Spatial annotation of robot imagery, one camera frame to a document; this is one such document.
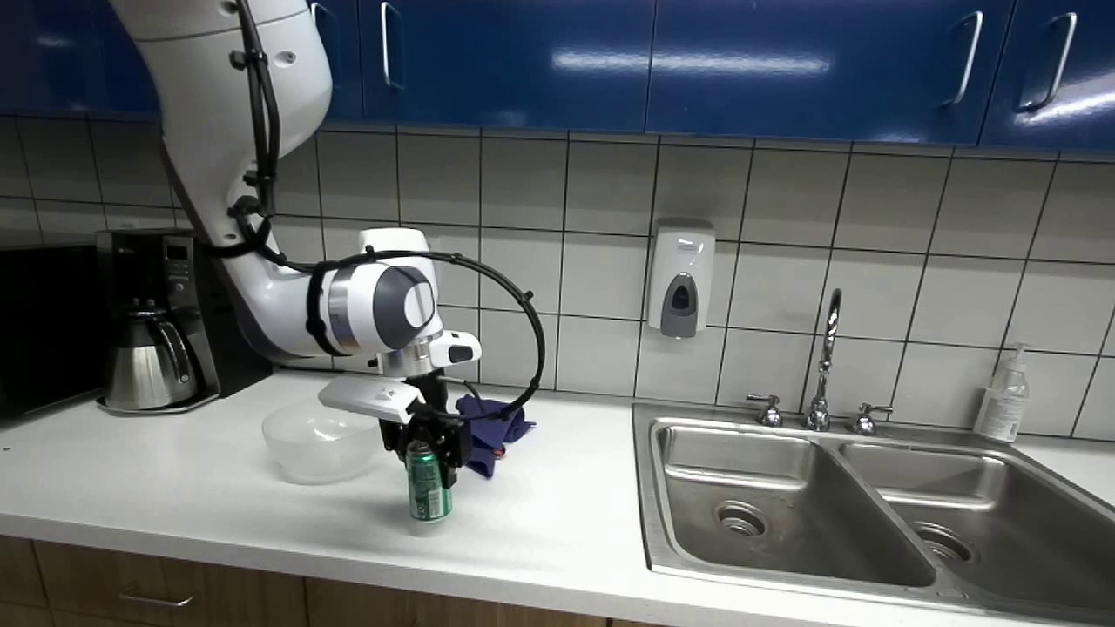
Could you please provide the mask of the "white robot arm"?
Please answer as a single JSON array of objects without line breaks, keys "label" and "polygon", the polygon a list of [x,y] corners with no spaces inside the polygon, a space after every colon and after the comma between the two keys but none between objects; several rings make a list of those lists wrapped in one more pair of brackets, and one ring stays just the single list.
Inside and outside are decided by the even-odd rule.
[{"label": "white robot arm", "polygon": [[430,239],[365,231],[342,258],[306,258],[286,238],[286,166],[320,135],[335,100],[314,0],[109,0],[162,109],[169,179],[275,362],[370,362],[325,391],[365,411],[397,452],[466,447],[438,373],[478,341],[438,316]]}]

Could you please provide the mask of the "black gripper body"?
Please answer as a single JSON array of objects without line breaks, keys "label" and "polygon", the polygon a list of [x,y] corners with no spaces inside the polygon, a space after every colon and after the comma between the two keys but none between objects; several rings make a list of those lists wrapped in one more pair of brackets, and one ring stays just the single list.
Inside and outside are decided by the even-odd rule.
[{"label": "black gripper body", "polygon": [[383,422],[381,439],[391,452],[405,452],[412,442],[430,442],[438,455],[466,455],[470,431],[462,415],[445,409],[449,386],[444,373],[409,376],[409,386],[423,395],[409,424]]}]

